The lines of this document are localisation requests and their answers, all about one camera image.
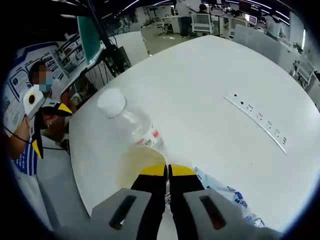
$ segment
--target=face mask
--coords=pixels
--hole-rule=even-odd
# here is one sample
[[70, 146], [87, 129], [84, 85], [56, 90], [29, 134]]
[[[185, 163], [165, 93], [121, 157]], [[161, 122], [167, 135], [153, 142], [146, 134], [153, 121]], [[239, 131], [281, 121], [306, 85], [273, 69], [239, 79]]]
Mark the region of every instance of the face mask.
[[45, 84], [39, 84], [39, 91], [43, 93], [49, 92], [53, 82], [54, 82], [54, 79], [52, 77], [46, 77]]

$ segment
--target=power socket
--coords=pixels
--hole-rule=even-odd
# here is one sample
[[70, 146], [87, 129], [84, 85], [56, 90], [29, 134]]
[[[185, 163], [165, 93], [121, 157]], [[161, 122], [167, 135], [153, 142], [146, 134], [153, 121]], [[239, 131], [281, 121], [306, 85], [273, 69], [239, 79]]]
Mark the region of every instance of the power socket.
[[259, 107], [254, 106], [252, 101], [248, 101], [237, 92], [230, 92], [224, 98], [258, 124], [259, 127], [261, 127], [274, 140], [281, 150], [287, 154], [285, 150], [287, 138], [282, 131], [276, 127], [274, 122], [263, 114], [263, 111]]

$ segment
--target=computer monitor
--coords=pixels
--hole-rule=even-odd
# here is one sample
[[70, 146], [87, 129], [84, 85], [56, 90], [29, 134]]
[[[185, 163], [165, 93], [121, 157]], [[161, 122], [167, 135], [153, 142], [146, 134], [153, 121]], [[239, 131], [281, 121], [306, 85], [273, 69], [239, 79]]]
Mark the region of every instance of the computer monitor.
[[257, 25], [258, 19], [255, 16], [251, 16], [249, 14], [245, 14], [244, 18], [248, 21], [248, 23], [252, 25]]

